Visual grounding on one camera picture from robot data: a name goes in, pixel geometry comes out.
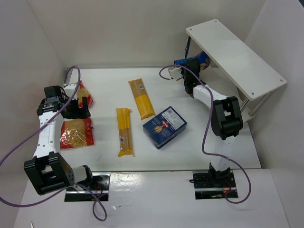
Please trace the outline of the blue orange pasta bag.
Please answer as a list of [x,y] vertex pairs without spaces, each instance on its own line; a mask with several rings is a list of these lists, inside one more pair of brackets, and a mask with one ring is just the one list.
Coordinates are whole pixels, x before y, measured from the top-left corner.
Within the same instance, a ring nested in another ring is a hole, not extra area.
[[210,57],[204,51],[200,52],[199,54],[197,54],[194,57],[188,57],[188,58],[184,58],[184,59],[174,60],[173,63],[175,65],[185,66],[185,64],[186,64],[187,61],[194,60],[196,58],[198,59],[198,63],[200,65],[200,69],[201,70],[204,70],[207,67],[209,67],[209,65],[211,63],[211,59],[210,59]]

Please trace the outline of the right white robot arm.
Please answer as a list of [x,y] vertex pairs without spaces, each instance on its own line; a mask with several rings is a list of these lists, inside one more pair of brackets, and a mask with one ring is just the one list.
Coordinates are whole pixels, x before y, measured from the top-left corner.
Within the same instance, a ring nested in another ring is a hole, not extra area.
[[186,93],[204,103],[212,112],[210,124],[217,137],[216,156],[209,164],[206,181],[212,187],[219,187],[229,180],[230,163],[227,158],[232,155],[235,139],[243,128],[239,102],[235,96],[222,95],[198,80],[200,65],[197,58],[186,61],[185,67],[183,79]]

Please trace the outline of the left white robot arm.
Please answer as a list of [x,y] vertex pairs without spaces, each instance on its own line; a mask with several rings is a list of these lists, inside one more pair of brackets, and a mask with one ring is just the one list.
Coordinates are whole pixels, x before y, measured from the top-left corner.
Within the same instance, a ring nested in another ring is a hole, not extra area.
[[49,86],[37,114],[44,129],[24,171],[39,195],[74,186],[88,186],[93,175],[87,165],[72,168],[60,154],[62,149],[94,145],[89,105],[92,98],[82,84]]

